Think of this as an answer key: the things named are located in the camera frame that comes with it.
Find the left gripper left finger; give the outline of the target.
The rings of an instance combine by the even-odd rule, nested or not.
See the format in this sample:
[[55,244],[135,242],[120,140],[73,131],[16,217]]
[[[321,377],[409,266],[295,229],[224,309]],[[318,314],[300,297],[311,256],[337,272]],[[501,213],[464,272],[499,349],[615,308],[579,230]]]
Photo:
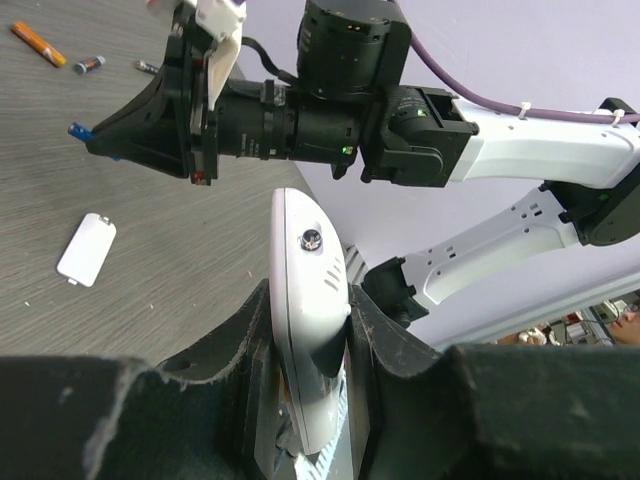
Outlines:
[[270,479],[278,372],[269,286],[158,366],[128,357],[5,356],[5,479]]

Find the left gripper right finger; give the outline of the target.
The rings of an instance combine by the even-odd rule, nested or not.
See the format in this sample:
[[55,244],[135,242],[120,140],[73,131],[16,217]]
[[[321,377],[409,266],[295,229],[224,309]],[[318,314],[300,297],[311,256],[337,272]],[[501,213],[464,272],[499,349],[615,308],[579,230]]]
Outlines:
[[346,329],[357,479],[635,479],[639,351],[462,344],[438,352],[359,287]]

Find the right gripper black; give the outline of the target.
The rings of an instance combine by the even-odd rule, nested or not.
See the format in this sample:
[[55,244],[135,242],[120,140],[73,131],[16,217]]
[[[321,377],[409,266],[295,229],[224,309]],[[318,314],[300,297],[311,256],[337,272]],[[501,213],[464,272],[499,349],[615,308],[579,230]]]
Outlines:
[[295,120],[288,104],[295,78],[276,67],[258,41],[244,36],[241,46],[254,50],[273,77],[255,82],[229,76],[211,112],[204,54],[186,34],[171,34],[186,42],[185,70],[192,75],[160,70],[141,93],[92,129],[87,151],[180,179],[190,176],[196,185],[218,178],[220,156],[285,158]]

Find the blue battery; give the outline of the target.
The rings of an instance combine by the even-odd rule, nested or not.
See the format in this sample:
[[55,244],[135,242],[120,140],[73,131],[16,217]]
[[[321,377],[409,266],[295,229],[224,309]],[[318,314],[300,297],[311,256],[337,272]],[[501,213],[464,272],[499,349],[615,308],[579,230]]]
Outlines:
[[77,122],[73,122],[69,125],[68,134],[83,144],[87,144],[94,137],[94,134],[90,129],[85,128]]

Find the white battery cover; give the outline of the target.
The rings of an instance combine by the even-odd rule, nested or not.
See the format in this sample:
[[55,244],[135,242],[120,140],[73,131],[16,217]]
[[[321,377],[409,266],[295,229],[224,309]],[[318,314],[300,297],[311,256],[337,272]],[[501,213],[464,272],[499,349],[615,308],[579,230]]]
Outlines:
[[104,265],[117,234],[115,224],[97,213],[87,213],[60,257],[56,271],[71,285],[90,288]]

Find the white remote control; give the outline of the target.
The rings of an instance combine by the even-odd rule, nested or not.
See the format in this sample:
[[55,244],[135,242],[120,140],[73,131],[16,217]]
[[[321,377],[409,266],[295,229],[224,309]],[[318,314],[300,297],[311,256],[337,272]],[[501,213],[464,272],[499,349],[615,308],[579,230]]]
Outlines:
[[269,290],[293,427],[302,455],[315,456],[340,430],[351,304],[338,234],[323,209],[294,188],[272,197]]

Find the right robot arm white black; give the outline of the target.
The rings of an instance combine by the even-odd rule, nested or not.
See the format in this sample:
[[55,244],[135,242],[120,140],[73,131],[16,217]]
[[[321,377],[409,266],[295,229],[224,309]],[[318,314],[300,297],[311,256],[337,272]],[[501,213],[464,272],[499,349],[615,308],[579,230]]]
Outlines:
[[603,247],[639,231],[639,116],[607,98],[591,113],[506,105],[450,77],[442,88],[401,83],[424,53],[393,1],[309,1],[297,70],[267,54],[263,82],[234,79],[241,1],[152,1],[171,19],[148,86],[96,125],[98,156],[208,185],[220,156],[326,164],[335,179],[356,160],[364,182],[441,188],[479,178],[529,179],[506,212],[441,245],[373,268],[363,287],[402,326],[490,273],[573,244]]

